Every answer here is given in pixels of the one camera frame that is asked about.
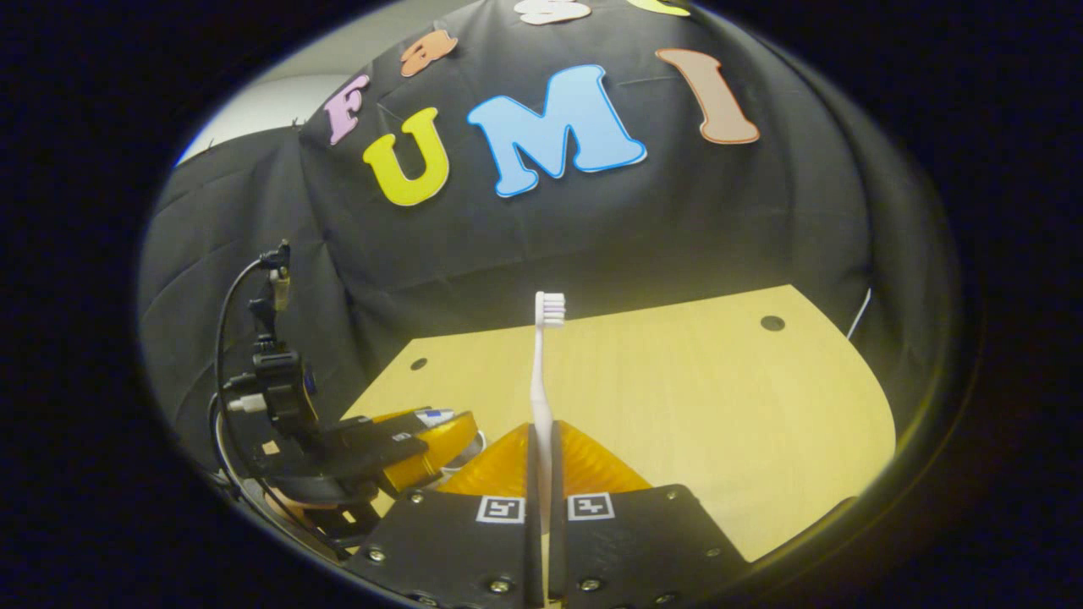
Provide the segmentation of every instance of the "toothbrush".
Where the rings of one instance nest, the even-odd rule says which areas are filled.
[[[538,501],[542,533],[549,532],[549,506],[552,491],[552,410],[542,381],[542,353],[545,328],[564,325],[564,295],[539,291],[534,295],[534,375],[531,378],[531,410],[538,437]]]

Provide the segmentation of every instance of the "black fabric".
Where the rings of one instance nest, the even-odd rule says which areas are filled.
[[[295,284],[280,331],[314,366],[325,423],[410,339],[529,324],[538,289],[566,293],[575,319],[793,284],[843,332],[873,287],[856,340],[901,433],[944,365],[957,304],[950,238],[919,171],[832,86],[733,24],[597,0],[587,18],[537,27],[514,3],[456,11],[358,66],[371,81],[336,146],[316,109],[303,128],[226,142],[177,169],[149,220],[138,311],[152,385],[185,445],[213,463],[218,310],[237,272],[284,237]],[[403,50],[439,28],[459,39],[455,51],[403,78]],[[660,48],[717,57],[760,140],[704,140],[695,98]],[[583,64],[606,70],[647,159],[597,173],[569,163],[562,178],[539,172],[535,190],[500,198],[467,113],[495,95],[542,112],[548,78]],[[451,176],[431,199],[399,207],[361,157],[395,133],[404,172],[420,174],[401,125],[430,106]],[[251,323],[239,308],[232,319],[227,368],[238,370]]]

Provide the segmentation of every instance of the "letter m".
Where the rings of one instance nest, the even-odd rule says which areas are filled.
[[[540,116],[506,95],[470,111],[467,122],[485,132],[500,173],[496,194],[510,197],[537,185],[537,171],[526,169],[519,153],[549,176],[563,176],[569,131],[579,148],[572,163],[580,171],[613,169],[647,158],[647,146],[628,137],[605,95],[604,75],[598,65],[570,67],[552,75]]]

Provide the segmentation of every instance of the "wooden table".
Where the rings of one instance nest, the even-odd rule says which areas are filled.
[[[769,315],[785,326],[766,328]],[[533,326],[415,339],[344,416],[469,410],[495,441],[530,420],[533,345]],[[872,371],[792,286],[572,319],[546,331],[545,358],[554,418],[650,483],[688,485],[749,561],[861,493],[895,454]]]

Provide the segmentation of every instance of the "yellow letter u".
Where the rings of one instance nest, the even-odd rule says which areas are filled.
[[[383,191],[383,196],[395,205],[410,206],[440,192],[447,182],[451,164],[444,144],[436,133],[433,120],[436,108],[425,108],[403,121],[403,133],[413,133],[417,147],[425,159],[425,173],[416,180],[407,180],[402,166],[395,157],[395,137],[388,133],[373,142],[361,159],[373,166],[376,181]]]

